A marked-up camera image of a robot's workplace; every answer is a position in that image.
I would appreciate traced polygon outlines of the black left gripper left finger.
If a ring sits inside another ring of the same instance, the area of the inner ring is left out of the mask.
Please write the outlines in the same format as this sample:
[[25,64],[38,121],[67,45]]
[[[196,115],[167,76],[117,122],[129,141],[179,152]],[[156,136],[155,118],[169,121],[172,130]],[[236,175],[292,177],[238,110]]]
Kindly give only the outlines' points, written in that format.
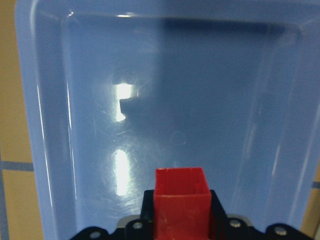
[[139,218],[148,223],[154,223],[154,190],[144,191]]

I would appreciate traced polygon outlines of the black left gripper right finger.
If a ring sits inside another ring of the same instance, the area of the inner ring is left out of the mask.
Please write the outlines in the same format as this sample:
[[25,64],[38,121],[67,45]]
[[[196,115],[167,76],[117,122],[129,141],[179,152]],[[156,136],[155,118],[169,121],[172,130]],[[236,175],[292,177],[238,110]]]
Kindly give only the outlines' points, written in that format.
[[211,193],[210,207],[210,239],[211,240],[226,240],[227,239],[227,215],[218,199],[214,190]]

